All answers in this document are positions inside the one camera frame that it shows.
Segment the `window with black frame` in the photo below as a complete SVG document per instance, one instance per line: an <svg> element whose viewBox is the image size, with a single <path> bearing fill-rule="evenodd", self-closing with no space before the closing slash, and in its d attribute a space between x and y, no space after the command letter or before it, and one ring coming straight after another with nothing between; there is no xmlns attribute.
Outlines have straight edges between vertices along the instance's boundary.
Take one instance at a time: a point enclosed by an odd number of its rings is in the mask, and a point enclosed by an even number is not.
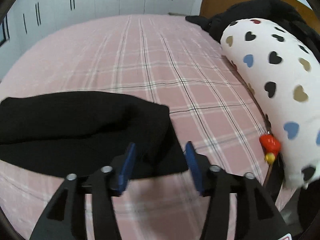
<svg viewBox="0 0 320 240"><path fill-rule="evenodd" d="M10 40L8 16L6 15L0 25L0 46Z"/></svg>

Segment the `black pants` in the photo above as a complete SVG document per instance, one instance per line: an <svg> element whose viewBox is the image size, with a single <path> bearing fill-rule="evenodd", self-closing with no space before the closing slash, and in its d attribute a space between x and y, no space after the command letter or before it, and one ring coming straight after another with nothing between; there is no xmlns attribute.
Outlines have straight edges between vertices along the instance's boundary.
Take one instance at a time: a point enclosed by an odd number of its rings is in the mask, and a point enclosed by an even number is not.
<svg viewBox="0 0 320 240"><path fill-rule="evenodd" d="M1 102L1 160L63 178L92 174L136 145L132 178L187 170L169 108L107 92L62 92Z"/></svg>

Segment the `red and yellow toy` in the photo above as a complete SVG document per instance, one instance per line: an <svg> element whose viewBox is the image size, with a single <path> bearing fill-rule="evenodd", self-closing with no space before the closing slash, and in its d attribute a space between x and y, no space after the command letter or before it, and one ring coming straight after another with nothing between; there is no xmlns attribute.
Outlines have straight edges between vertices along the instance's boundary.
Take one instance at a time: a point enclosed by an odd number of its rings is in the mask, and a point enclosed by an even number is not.
<svg viewBox="0 0 320 240"><path fill-rule="evenodd" d="M263 134L259 138L264 150L264 159L268 165L272 165L281 151L281 143L271 134Z"/></svg>

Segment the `white heart-print pillow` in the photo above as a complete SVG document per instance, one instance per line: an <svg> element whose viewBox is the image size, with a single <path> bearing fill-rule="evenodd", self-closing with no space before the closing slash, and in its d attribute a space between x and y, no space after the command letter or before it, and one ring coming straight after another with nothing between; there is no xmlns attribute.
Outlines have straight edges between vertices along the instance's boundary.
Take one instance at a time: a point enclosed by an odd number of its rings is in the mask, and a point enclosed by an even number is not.
<svg viewBox="0 0 320 240"><path fill-rule="evenodd" d="M221 37L281 143L285 183L308 187L319 179L319 62L278 24L252 18L232 22Z"/></svg>

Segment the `black clothing pile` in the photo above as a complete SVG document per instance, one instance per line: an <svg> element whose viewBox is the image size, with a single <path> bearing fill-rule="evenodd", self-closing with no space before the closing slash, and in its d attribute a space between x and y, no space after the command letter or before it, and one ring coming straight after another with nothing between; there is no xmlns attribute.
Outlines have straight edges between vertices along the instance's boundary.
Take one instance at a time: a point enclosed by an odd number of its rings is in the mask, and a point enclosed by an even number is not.
<svg viewBox="0 0 320 240"><path fill-rule="evenodd" d="M243 19L257 23L259 18L281 26L283 31L288 31L307 46L319 60L319 34L293 6L281 0L250 0L237 3L211 18L185 16L186 21L199 25L217 42L221 41L222 34L229 25L235 25L236 21Z"/></svg>

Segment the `pink plaid bed sheet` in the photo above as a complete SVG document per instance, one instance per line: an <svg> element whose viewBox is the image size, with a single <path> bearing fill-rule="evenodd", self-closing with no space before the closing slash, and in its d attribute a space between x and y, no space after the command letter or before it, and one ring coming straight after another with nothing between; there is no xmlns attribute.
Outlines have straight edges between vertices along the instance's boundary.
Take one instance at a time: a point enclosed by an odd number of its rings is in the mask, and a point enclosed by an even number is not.
<svg viewBox="0 0 320 240"><path fill-rule="evenodd" d="M3 239L289 239L267 116L182 17L62 29L1 80Z"/></svg>

